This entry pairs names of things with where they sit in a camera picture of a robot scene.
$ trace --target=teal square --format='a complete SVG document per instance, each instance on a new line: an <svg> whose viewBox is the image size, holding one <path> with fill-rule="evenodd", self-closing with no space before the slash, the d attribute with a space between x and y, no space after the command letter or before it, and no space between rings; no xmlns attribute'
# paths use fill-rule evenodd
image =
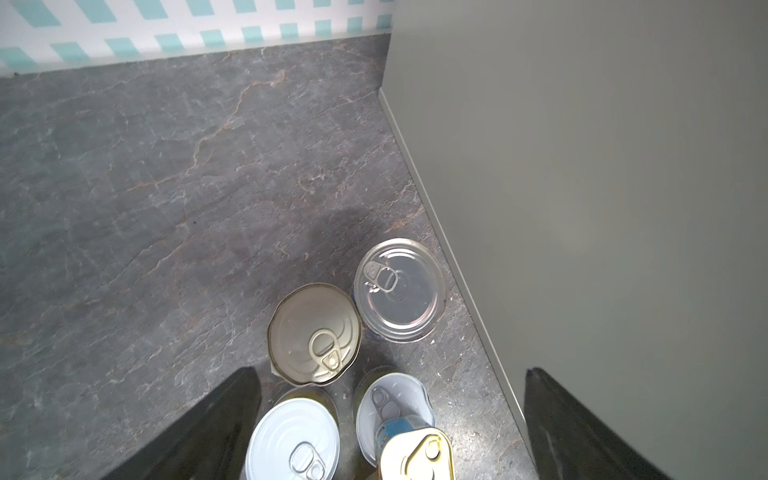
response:
<svg viewBox="0 0 768 480"><path fill-rule="evenodd" d="M246 43L261 43L264 37L261 35L261 27L243 27L243 38Z"/></svg>
<svg viewBox="0 0 768 480"><path fill-rule="evenodd" d="M283 40L290 40L299 37L299 24L297 23L283 23L280 25L280 36Z"/></svg>
<svg viewBox="0 0 768 480"><path fill-rule="evenodd" d="M11 5L35 28L61 26L42 0L11 0Z"/></svg>
<svg viewBox="0 0 768 480"><path fill-rule="evenodd" d="M362 17L350 17L346 19L347 33L360 33L362 31Z"/></svg>
<svg viewBox="0 0 768 480"><path fill-rule="evenodd" d="M392 28L392 14L379 15L376 19L376 30L386 30Z"/></svg>
<svg viewBox="0 0 768 480"><path fill-rule="evenodd" d="M221 30L204 30L200 32L200 36L203 37L206 47L223 48L226 45Z"/></svg>
<svg viewBox="0 0 768 480"><path fill-rule="evenodd" d="M208 0L187 0L187 6L190 8L190 13L193 17L204 17L214 14L214 7L210 5Z"/></svg>
<svg viewBox="0 0 768 480"><path fill-rule="evenodd" d="M56 50L61 60L71 64L82 64L90 60L88 54L80 48L76 41L66 41L64 43L52 43L51 48Z"/></svg>
<svg viewBox="0 0 768 480"><path fill-rule="evenodd" d="M233 0L235 4L235 12L237 13L251 13L256 11L256 2L253 0Z"/></svg>
<svg viewBox="0 0 768 480"><path fill-rule="evenodd" d="M19 47L0 48L0 59L8 68L14 70L31 70L37 66L35 61Z"/></svg>
<svg viewBox="0 0 768 480"><path fill-rule="evenodd" d="M104 0L74 0L91 23L111 23L117 19Z"/></svg>
<svg viewBox="0 0 768 480"><path fill-rule="evenodd" d="M121 38L105 38L109 48L114 52L115 57L130 58L138 57L139 51L134 47L134 43L128 37Z"/></svg>
<svg viewBox="0 0 768 480"><path fill-rule="evenodd" d="M331 21L315 20L315 35L319 37L331 35Z"/></svg>
<svg viewBox="0 0 768 480"><path fill-rule="evenodd" d="M161 18L168 18L168 14L165 13L165 8L160 0L134 0L136 8L139 9L139 13L144 17L144 20L160 20Z"/></svg>
<svg viewBox="0 0 768 480"><path fill-rule="evenodd" d="M166 33L162 35L155 35L157 43L160 44L160 48L167 53L176 53L184 50L184 46L181 44L179 36L175 33Z"/></svg>
<svg viewBox="0 0 768 480"><path fill-rule="evenodd" d="M296 10L294 0L275 0L275 6L278 10Z"/></svg>

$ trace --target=pull ring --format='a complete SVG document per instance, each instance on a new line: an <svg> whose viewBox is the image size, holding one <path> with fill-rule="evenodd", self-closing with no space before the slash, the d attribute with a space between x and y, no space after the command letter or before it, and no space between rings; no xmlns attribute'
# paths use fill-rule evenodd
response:
<svg viewBox="0 0 768 480"><path fill-rule="evenodd" d="M389 392L380 386L375 386L371 390L371 401L373 402L373 406L376 407L380 419L384 422L390 419L396 419L402 414L402 408L400 407L400 404L397 403L397 400L391 397ZM396 412L395 415L387 415L387 418L384 418L384 407L389 403L392 403L396 407Z"/></svg>
<svg viewBox="0 0 768 480"><path fill-rule="evenodd" d="M309 442L296 445L288 462L291 471L305 480L324 480L326 477L326 466L320 454Z"/></svg>
<svg viewBox="0 0 768 480"><path fill-rule="evenodd" d="M327 350L322 357L315 353L315 340L321 335L327 335L333 340L330 350ZM319 329L310 337L310 356L321 367L328 369L329 372L338 372L341 368L341 347L339 347L339 337L332 330Z"/></svg>
<svg viewBox="0 0 768 480"><path fill-rule="evenodd" d="M389 293L397 285L397 271L377 262L368 262L362 269L363 274L370 280L371 293L382 291Z"/></svg>

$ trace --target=can rim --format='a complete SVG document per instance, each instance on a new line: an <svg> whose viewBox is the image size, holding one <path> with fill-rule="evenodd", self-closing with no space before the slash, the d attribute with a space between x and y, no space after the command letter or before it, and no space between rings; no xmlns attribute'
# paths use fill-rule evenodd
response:
<svg viewBox="0 0 768 480"><path fill-rule="evenodd" d="M349 305L352 307L352 310L355 313L355 318L357 318L357 325L358 325L358 328L359 328L359 330L358 330L359 334L357 336L357 342L355 344L355 351L352 354L352 356L349 358L348 363L344 367L342 367L339 370L339 373L335 374L331 379L328 379L325 382L304 382L304 383L294 382L293 379L290 379L289 376L286 375L286 373L280 368L280 366L277 365L277 362L275 362L275 356L274 356L274 353L272 351L272 343L270 343L270 337L271 337L271 333L272 333L272 326L275 323L275 316L277 315L277 312L280 311L280 307L283 306L283 304L288 299L290 299L292 296L296 295L301 290L304 290L304 289L307 289L307 288L316 287L316 286L329 287L330 289L335 290L338 293L341 293L344 296L344 298L349 301ZM360 318L360 312L357 311L357 305L355 305L355 302L353 302L352 298L349 295L347 295L344 292L344 290L341 290L336 285L332 285L330 283L324 283L324 282L307 283L307 284L302 285L299 288L295 289L293 292L289 293L288 295L286 295L286 297L284 299L282 299L280 301L280 303L277 304L277 307L275 307L275 311L272 314L272 319L270 320L270 324L266 328L266 347L267 347L267 349L269 350L269 353L270 353L270 362L272 363L272 367L275 369L277 374L280 375L280 377L282 379L284 379L286 382L288 382L289 384L291 384L293 386L306 386L306 385L325 386L325 385L329 385L331 382L335 382L336 379L338 379L341 375L343 375L344 372L346 372L346 370L357 359L357 354L360 351L360 343L361 342L362 342L362 319Z"/></svg>
<svg viewBox="0 0 768 480"><path fill-rule="evenodd" d="M359 279L363 275L363 268L365 267L368 259L373 255L373 253L377 250L381 250L382 248L390 247L392 245L406 245L408 247L413 247L417 249L420 253L425 254L430 260L432 260L435 265L438 267L437 271L439 272L439 279L440 284L442 286L443 290L443 296L442 299L442 305L437 306L435 308L435 314L434 314L434 320L432 321L432 325L427 324L427 329L425 330L416 330L415 334L413 336L403 338L403 337L395 337L392 335L391 332L387 332L386 330L382 329L377 323L374 323L369 320L368 316L365 314L364 311L359 311L359 315L362 317L362 321L374 332L378 333L380 336L384 337L387 341L394 342L394 343L411 343L411 342L418 342L419 340L423 340L426 338L430 333L432 333L435 330L435 327L437 327L437 322L442 317L442 314L445 312L445 305L448 300L448 292L447 292L447 283L445 281L445 274L442 271L442 266L440 265L440 262L437 260L437 257L435 256L432 251L427 248L422 243L417 242L416 240L411 240L409 238L391 238L389 240L385 240L381 243L377 243L374 245L370 250L366 252L365 255L362 256L362 260L360 260L360 263L357 266L357 271L355 272L355 279L354 279L354 285L353 290L355 292L355 297L358 297L358 283Z"/></svg>
<svg viewBox="0 0 768 480"><path fill-rule="evenodd" d="M243 469L245 470L246 477L248 480L255 480L255 478L250 477L250 460L251 460L251 445L253 444L253 440L256 438L256 434L259 432L260 428L263 428L263 422L272 415L275 410L280 407L287 405L291 402L311 402L318 406L320 406L325 412L328 413L331 420L333 420L333 424L336 426L335 428L335 435L333 436L335 442L336 442L336 458L333 464L333 468L331 469L330 475L328 478L332 478L333 475L336 473L336 469L339 467L339 457L341 455L341 433L339 432L339 423L336 419L333 418L333 414L328 411L328 409L317 400L308 399L307 397L296 397L288 400L283 400L282 402L278 402L274 407L267 410L267 412L264 414L263 417L261 417L261 420L256 424L256 428L253 429L253 432L250 434L250 440L248 442L248 449L246 450L245 454L245 463L243 465Z"/></svg>
<svg viewBox="0 0 768 480"><path fill-rule="evenodd" d="M357 408L357 412L355 414L355 436L357 437L357 445L360 448L360 453L362 453L363 458L370 465L373 465L374 467L378 467L375 456L374 456L373 462L371 462L371 460L368 458L368 455L366 454L366 451L362 448L362 444L360 443L360 437L362 437L361 432L359 430L360 429L360 413L362 411L361 407L362 407L362 403L366 401L366 397L368 396L369 392L371 392L371 390L373 389L373 386L376 383L380 382L384 378L387 378L389 376L395 376L395 375L405 375L405 376L408 376L408 377L410 377L412 379L415 379L416 382L418 382L419 385L422 386L422 391L424 392L424 398L426 399L427 406L429 407L429 411L432 413L432 421L435 424L437 423L437 421L435 420L435 408L432 406L432 402L429 400L429 392L427 392L427 387L422 383L421 380L417 379L413 375L409 375L408 373L404 373L404 372L390 372L390 373L386 373L385 375L380 376L378 379L376 379L376 381L371 383L371 385L368 387L368 389L366 389L366 392L362 395L362 400L360 400L360 406Z"/></svg>

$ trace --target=wall trim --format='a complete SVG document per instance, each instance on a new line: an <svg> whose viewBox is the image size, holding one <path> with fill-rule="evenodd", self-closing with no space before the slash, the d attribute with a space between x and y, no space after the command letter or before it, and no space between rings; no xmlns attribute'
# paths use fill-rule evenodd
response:
<svg viewBox="0 0 768 480"><path fill-rule="evenodd" d="M507 399L507 403L509 404L509 409L512 411L512 416L515 417L515 422L517 423L520 434L525 441L525 447L528 449L528 454L531 455L531 458L533 458L531 453L531 441L528 437L528 426L525 423L525 417L523 416L523 411L520 408L518 397L515 395L515 391L512 389L512 385L509 383L509 379L507 378L507 374L504 371L504 367L502 367L502 363L496 353L496 348L493 346L493 342L491 341L491 337L488 334L488 330L485 329L485 324L482 321L480 312L478 311L478 308L475 305L475 301L472 298L472 292L470 292L469 287L464 280L462 269L456 261L456 257L453 254L453 250L451 249L451 244L448 242L448 238L445 236L445 231L442 229L442 225L440 224L440 219L435 212L435 208L432 206L432 202L429 200L429 195L424 188L422 178L419 176L419 170L413 163L413 157L411 156L411 153L408 150L408 146L406 145L406 141L402 136L402 132L397 125L397 120L392 113L392 109L389 107L389 103L386 100L384 88L379 89L379 102L384 109L384 114L389 121L389 126L392 128L392 133L395 135L395 139L397 140L397 144L400 147L402 156L406 160L408 170L411 172L411 177L413 177L416 190L419 191L419 195L422 198L422 203L424 203L424 208L426 209L427 215L429 216L429 219L432 221L432 225L435 228L435 233L437 234L440 246L442 247L442 251L445 253L445 257L448 259L448 263L451 266L453 276L456 280L456 283L458 284L458 289L464 296L467 310L469 310L469 314L472 316L472 320L475 323L475 328L478 330L478 334L480 335L480 340L482 341L482 344L485 347L485 351L491 360L491 366L493 367L493 371L496 374L496 378L498 379L499 384L502 386L502 391L505 398Z"/></svg>

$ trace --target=beige can lid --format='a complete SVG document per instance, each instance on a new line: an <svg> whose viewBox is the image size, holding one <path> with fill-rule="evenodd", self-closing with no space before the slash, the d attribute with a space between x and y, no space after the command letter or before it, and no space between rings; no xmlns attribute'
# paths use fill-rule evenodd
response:
<svg viewBox="0 0 768 480"><path fill-rule="evenodd" d="M326 385L352 364L362 324L352 299L327 283L310 283L277 306L267 330L275 373L296 385Z"/></svg>
<svg viewBox="0 0 768 480"><path fill-rule="evenodd" d="M393 436L379 460L382 480L455 480L451 442L428 428Z"/></svg>

